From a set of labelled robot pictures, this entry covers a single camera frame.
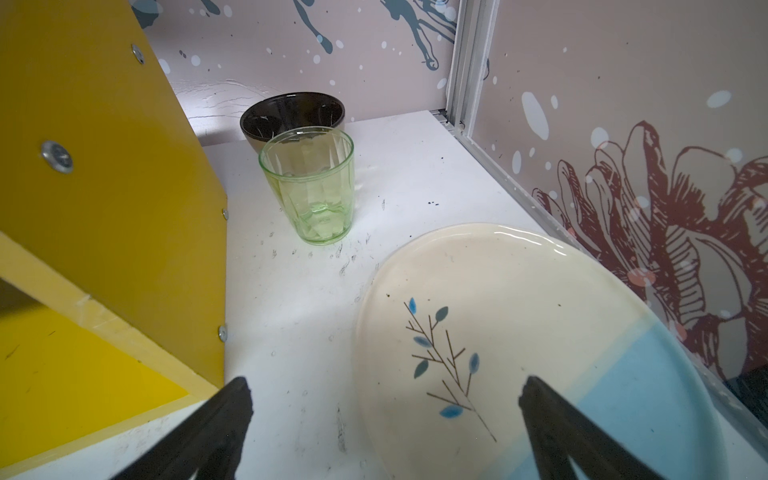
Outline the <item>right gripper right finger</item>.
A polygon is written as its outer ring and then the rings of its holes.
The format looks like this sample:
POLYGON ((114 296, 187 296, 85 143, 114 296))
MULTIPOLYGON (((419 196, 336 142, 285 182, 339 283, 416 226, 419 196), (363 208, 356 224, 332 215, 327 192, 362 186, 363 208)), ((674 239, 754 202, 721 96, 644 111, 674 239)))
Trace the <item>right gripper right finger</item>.
POLYGON ((518 400, 541 479, 658 479, 654 470, 607 435, 537 376, 518 400))

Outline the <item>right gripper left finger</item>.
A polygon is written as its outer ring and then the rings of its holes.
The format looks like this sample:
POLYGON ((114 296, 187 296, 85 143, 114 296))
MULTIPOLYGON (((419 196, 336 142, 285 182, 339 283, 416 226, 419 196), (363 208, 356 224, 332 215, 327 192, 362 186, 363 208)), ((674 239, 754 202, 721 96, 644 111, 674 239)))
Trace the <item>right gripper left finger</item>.
POLYGON ((233 479, 253 415, 247 380, 234 378, 117 479, 233 479))

